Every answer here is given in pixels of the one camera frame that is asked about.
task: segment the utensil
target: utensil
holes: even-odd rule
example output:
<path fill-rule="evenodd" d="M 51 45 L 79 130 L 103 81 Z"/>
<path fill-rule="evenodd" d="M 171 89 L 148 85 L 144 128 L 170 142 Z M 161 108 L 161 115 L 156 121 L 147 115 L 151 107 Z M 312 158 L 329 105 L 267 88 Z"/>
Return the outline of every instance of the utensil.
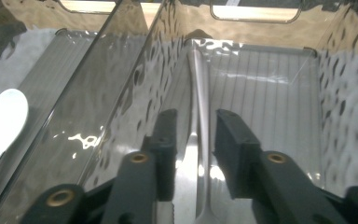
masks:
<path fill-rule="evenodd" d="M 197 100 L 197 80 L 192 74 L 189 74 L 191 80 L 190 136 L 187 140 L 185 156 L 175 174 L 175 193 L 172 200 L 174 205 L 174 224 L 189 224 L 194 222 L 197 210 L 197 179 L 199 177 L 199 137 L 197 129 L 199 126 L 199 103 Z"/>
<path fill-rule="evenodd" d="M 190 62 L 190 70 L 193 76 L 196 77 L 197 82 L 197 95 L 199 98 L 200 109 L 200 130 L 201 130 L 201 143 L 202 143 L 202 166 L 204 169 L 204 182 L 203 182 L 203 197 L 202 197 L 202 210 L 200 215 L 196 218 L 196 224 L 217 224 L 220 223 L 214 215 L 211 207 L 211 150 L 209 144 L 209 76 L 204 74 L 202 55 L 194 44 L 193 48 L 188 53 Z"/>
<path fill-rule="evenodd" d="M 28 117 L 28 102 L 21 91 L 0 94 L 0 158 L 20 134 Z"/>

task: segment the brass insert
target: brass insert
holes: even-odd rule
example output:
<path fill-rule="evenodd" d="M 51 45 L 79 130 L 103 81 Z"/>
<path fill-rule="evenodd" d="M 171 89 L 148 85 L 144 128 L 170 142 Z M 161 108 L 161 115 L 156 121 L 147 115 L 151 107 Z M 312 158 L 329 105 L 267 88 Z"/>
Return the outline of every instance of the brass insert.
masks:
<path fill-rule="evenodd" d="M 147 161 L 147 156 L 143 153 L 137 153 L 131 157 L 131 161 L 135 163 L 140 163 Z"/>
<path fill-rule="evenodd" d="M 48 197 L 46 204 L 50 207 L 58 207 L 71 202 L 74 197 L 75 193 L 71 189 L 60 189 Z"/>
<path fill-rule="evenodd" d="M 275 163 L 285 163 L 286 162 L 286 158 L 283 155 L 277 154 L 277 153 L 268 154 L 267 158 L 270 161 L 273 161 Z"/>

